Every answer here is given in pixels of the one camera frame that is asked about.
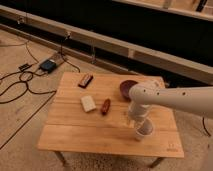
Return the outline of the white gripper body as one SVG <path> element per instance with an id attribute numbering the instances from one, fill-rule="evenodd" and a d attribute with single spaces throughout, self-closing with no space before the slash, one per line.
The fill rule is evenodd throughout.
<path id="1" fill-rule="evenodd" d="M 150 128 L 150 121 L 147 118 L 150 108 L 150 105 L 140 105 L 135 102 L 130 103 L 128 107 L 128 116 L 134 121 L 134 127 L 136 129 Z"/>

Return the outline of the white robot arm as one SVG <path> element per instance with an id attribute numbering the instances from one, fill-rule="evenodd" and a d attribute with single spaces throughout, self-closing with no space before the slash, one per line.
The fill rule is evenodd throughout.
<path id="1" fill-rule="evenodd" d="M 161 88 L 141 82 L 129 90 L 129 117 L 141 122 L 151 105 L 160 105 L 213 119 L 213 87 Z"/>

